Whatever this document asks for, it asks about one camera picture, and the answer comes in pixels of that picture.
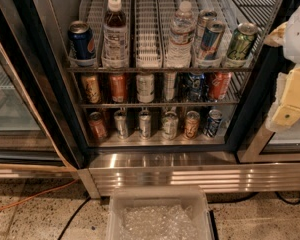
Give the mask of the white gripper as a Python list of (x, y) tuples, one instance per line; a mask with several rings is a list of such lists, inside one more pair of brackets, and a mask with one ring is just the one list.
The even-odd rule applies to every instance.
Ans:
[(300, 119), (300, 6), (287, 23), (280, 24), (266, 36), (264, 44), (283, 45), (284, 57), (297, 64), (288, 74), (278, 74), (275, 101), (265, 121), (269, 131), (281, 132)]

